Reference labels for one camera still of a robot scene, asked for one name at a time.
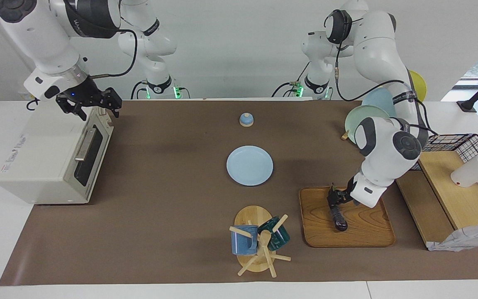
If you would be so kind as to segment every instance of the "wire basket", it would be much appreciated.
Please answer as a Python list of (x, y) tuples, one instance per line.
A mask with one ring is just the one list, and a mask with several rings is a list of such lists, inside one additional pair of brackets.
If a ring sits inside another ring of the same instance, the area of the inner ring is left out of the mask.
[[(429, 142), (423, 148), (423, 152), (455, 151), (466, 163), (478, 155), (478, 135), (438, 135), (429, 137)], [(416, 163), (411, 170), (422, 170)]]

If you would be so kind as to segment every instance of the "cable connector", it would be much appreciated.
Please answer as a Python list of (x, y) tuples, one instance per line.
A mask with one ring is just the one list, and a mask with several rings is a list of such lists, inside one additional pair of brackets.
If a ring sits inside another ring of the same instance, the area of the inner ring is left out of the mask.
[(335, 70), (335, 80), (338, 81), (338, 77), (339, 77), (339, 75), (340, 75), (339, 67), (338, 67), (338, 61), (335, 62), (335, 68), (334, 68), (334, 70)]
[(302, 97), (304, 88), (300, 81), (291, 81), (290, 85), (292, 86), (292, 89), (290, 90), (291, 93), (294, 93), (295, 97)]

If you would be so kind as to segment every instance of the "white cloth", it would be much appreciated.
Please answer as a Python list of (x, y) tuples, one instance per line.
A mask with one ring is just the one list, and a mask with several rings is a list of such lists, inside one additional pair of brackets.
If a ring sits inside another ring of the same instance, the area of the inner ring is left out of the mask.
[(457, 229), (443, 242), (427, 242), (427, 249), (460, 251), (478, 247), (478, 225)]

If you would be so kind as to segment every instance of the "oven door handle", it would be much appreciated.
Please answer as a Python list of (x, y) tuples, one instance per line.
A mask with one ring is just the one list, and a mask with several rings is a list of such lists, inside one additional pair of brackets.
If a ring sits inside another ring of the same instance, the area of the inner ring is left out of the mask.
[(97, 133), (96, 127), (93, 127), (92, 129), (89, 129), (86, 131), (84, 140), (82, 140), (80, 149), (78, 150), (78, 153), (75, 156), (76, 161), (82, 162), (86, 160), (88, 152), (90, 151), (91, 142), (93, 142), (93, 138), (95, 137), (95, 133)]

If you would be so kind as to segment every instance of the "white wall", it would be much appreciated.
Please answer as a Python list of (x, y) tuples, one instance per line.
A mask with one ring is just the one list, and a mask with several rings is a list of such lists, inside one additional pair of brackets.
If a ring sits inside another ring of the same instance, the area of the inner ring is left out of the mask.
[[(302, 38), (322, 29), (326, 15), (343, 2), (153, 0), (152, 5), (162, 26), (178, 40), (177, 52), (165, 57), (171, 74), (193, 97), (264, 97), (298, 77), (307, 63), (300, 50)], [(478, 59), (478, 2), (369, 0), (368, 5), (395, 15), (398, 51), (406, 66), (427, 81), (426, 100), (442, 99)], [(20, 61), (3, 36), (0, 32), (0, 80), (6, 84), (0, 81), (0, 99), (10, 100), (16, 98), (32, 64)], [(121, 72), (130, 63), (115, 38), (74, 38), (72, 43), (89, 58), (92, 74)], [(373, 86), (357, 74), (351, 59), (341, 59), (340, 68), (344, 96)], [(128, 97), (133, 84), (142, 79), (136, 66), (123, 78), (97, 83)]]

